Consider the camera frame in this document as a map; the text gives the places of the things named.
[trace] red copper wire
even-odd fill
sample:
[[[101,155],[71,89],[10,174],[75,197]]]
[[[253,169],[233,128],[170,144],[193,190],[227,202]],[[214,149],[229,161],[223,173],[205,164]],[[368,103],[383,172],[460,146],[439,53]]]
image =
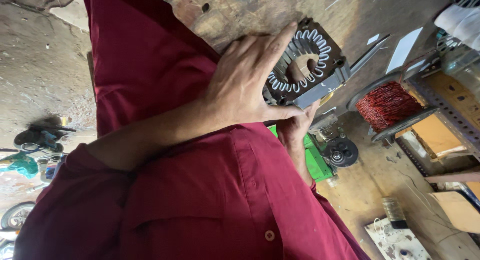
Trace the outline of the red copper wire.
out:
[[[375,88],[355,106],[376,133],[423,110],[420,103],[397,82]]]

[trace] person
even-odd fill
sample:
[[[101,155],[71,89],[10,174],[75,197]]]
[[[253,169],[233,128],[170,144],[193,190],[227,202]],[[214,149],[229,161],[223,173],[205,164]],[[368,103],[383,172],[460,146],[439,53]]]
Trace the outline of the person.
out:
[[[318,102],[262,97],[296,23],[220,58],[163,0],[84,1],[99,138],[39,195],[15,259],[369,259],[306,167]]]

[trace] dirty floor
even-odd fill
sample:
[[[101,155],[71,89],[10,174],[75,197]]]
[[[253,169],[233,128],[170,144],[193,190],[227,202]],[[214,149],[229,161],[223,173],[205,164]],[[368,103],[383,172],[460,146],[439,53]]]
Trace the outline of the dirty floor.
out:
[[[55,0],[66,5],[71,0]],[[96,135],[96,105],[88,70],[89,34],[48,13],[49,0],[0,0],[0,148],[29,124],[65,117],[76,135]],[[69,152],[93,137],[65,139]],[[12,153],[0,152],[0,158]],[[39,184],[0,172],[0,215],[16,203],[34,200],[25,190]]]

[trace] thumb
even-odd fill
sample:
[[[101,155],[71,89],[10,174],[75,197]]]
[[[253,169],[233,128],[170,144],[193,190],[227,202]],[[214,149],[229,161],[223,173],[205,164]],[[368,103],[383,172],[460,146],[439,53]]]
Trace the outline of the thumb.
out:
[[[268,106],[268,108],[268,120],[288,119],[292,116],[305,114],[305,112],[297,106]]]

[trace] maroon shirt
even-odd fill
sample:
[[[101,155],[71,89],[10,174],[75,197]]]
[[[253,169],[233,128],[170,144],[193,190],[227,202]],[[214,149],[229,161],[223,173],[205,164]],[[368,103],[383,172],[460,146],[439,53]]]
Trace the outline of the maroon shirt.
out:
[[[80,145],[39,196],[17,259],[368,259],[261,123],[177,146],[131,182]]]
[[[167,3],[85,4],[100,136],[206,88],[218,55]],[[82,144],[15,245],[16,260],[159,258],[368,259],[261,123],[175,146],[131,173],[109,169]]]

